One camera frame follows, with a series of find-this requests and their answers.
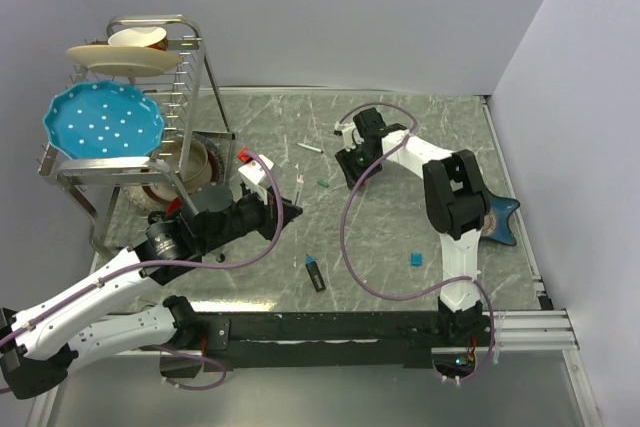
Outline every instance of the white wall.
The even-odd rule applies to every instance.
[[[638,425],[640,2],[545,0],[491,100],[607,426]]]
[[[36,157],[46,141],[41,118],[69,82],[64,51],[99,32],[82,0],[0,0],[0,19],[0,306],[19,310],[89,269],[89,223],[38,177]],[[0,396],[0,424],[24,425],[31,406]]]
[[[542,0],[86,0],[203,26],[222,85],[493,92]]]

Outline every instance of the blue scalloped plate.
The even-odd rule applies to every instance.
[[[56,95],[42,123],[51,145],[71,159],[148,155],[164,130],[153,100],[108,80],[76,84]]]

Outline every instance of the beige plate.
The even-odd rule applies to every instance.
[[[154,77],[181,61],[173,52],[133,45],[80,45],[67,55],[93,72],[117,77]]]

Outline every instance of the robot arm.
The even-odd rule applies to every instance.
[[[273,163],[261,159],[271,170]],[[0,367],[13,394],[30,398],[58,385],[68,372],[97,359],[167,342],[179,349],[199,335],[196,314],[184,297],[170,297],[139,314],[99,320],[123,302],[158,289],[192,268],[134,267],[110,277],[115,271],[149,260],[199,262],[206,253],[253,231],[265,239],[274,238],[278,214],[264,170],[254,161],[239,172],[243,196],[237,202],[228,187],[207,184],[189,197],[190,202],[150,225],[104,267],[64,292],[21,312],[0,309],[0,340],[27,329],[0,346]],[[302,209],[282,200],[284,227]],[[97,288],[85,292],[92,284]],[[60,302],[66,305],[36,325],[30,324]]]
[[[374,161],[410,135],[400,124],[387,126],[375,108],[354,116],[353,123],[337,124],[336,134],[344,141],[336,159],[349,188]],[[410,135],[406,145],[387,160],[423,180],[427,216],[440,234],[443,280],[458,276],[476,279],[478,243],[490,205],[473,153],[452,152]],[[379,166],[370,175],[381,170]],[[477,309],[479,301],[477,289],[467,282],[446,285],[440,292],[441,304],[452,313]]]

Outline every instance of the scratched tabletop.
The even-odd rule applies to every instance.
[[[393,95],[326,90],[238,90],[223,93],[231,126],[237,133],[235,151],[242,147],[262,153],[282,167],[278,179],[284,197],[292,198],[297,174],[304,176],[304,213],[288,225],[275,249],[260,262],[233,271],[194,270],[163,289],[123,305],[119,312],[135,312],[169,295],[185,295],[197,311],[391,311],[434,310],[436,294],[408,302],[384,301],[362,290],[349,275],[339,244],[340,217],[349,191],[334,154],[342,148],[333,135],[335,122],[351,108],[385,101],[408,108],[417,117],[418,136],[451,149],[470,149],[478,159],[487,186],[508,196],[505,174],[491,129],[478,97]],[[399,112],[380,107],[387,124],[409,122]],[[211,95],[201,96],[196,129],[220,129]],[[302,142],[324,154],[305,150]],[[234,157],[229,185],[239,198],[239,161]],[[329,184],[318,185],[318,180]],[[146,213],[120,194],[107,242],[123,246],[145,228]],[[348,219],[349,256],[371,287],[387,294],[407,294],[442,280],[438,234],[425,212],[422,181],[404,168],[385,163],[356,197]],[[481,241],[479,280],[500,310],[539,309],[532,269],[519,229],[515,247]],[[225,248],[227,262],[253,257],[268,244],[251,233]],[[420,252],[423,265],[410,265],[411,252]],[[305,268],[311,255],[327,290],[316,293]],[[208,256],[205,260],[214,262]],[[104,263],[98,259],[97,265]]]

